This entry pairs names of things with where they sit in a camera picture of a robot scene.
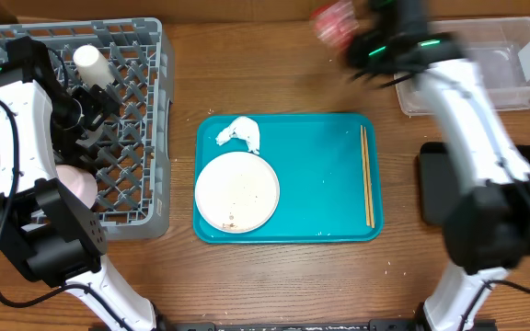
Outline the white cup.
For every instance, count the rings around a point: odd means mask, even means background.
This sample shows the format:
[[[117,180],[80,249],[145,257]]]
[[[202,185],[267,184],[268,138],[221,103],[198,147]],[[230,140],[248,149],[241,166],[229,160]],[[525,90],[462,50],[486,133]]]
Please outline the white cup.
[[[109,68],[106,57],[94,46],[79,47],[73,55],[73,60],[81,80],[89,87],[99,86],[105,89],[112,85],[114,76]]]

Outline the red snack wrapper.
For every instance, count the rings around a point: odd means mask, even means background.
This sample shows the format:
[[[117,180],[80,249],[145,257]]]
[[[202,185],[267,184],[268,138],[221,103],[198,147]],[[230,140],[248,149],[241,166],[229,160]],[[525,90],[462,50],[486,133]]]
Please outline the red snack wrapper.
[[[318,39],[335,51],[350,44],[359,23],[350,0],[339,0],[317,9],[310,18]]]

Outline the pink bowl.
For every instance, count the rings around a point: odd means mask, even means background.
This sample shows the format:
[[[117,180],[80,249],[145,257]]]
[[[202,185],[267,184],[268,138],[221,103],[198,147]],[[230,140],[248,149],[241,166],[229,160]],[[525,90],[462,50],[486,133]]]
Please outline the pink bowl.
[[[98,194],[95,178],[86,170],[71,165],[58,165],[56,171],[60,181],[91,209]]]

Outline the white tissue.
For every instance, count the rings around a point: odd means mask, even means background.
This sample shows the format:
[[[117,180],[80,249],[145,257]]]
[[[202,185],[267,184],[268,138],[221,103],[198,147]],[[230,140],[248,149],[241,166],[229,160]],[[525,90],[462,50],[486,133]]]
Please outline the white tissue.
[[[258,123],[253,119],[246,116],[237,117],[218,133],[215,141],[218,145],[223,145],[233,138],[244,141],[250,153],[259,155],[260,131]]]

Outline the large white plate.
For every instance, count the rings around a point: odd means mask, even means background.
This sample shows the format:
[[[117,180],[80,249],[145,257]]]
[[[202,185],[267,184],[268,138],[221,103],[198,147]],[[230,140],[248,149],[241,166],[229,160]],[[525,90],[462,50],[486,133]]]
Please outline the large white plate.
[[[199,174],[195,205],[213,228],[229,234],[258,229],[274,214],[281,186],[273,168],[248,152],[230,152],[210,161]]]

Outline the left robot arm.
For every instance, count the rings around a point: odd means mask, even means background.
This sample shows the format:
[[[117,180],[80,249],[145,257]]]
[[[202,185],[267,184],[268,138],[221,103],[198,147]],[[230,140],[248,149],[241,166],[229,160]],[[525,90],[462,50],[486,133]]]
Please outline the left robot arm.
[[[52,67],[52,49],[29,37],[0,63],[0,257],[49,294],[67,292],[111,330],[165,330],[167,319],[109,260],[97,215],[59,178],[54,158],[82,157],[82,141],[120,111],[114,77],[94,46],[73,56],[82,85]]]

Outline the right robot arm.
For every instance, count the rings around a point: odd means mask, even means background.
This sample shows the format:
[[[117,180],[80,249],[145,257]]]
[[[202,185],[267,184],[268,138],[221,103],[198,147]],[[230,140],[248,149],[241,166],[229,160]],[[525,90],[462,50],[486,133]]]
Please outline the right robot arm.
[[[530,255],[530,165],[504,129],[478,65],[450,33],[429,27],[423,3],[373,1],[371,29],[345,52],[356,77],[411,80],[446,136],[460,200],[442,229],[449,264],[410,324],[469,330],[495,287]]]

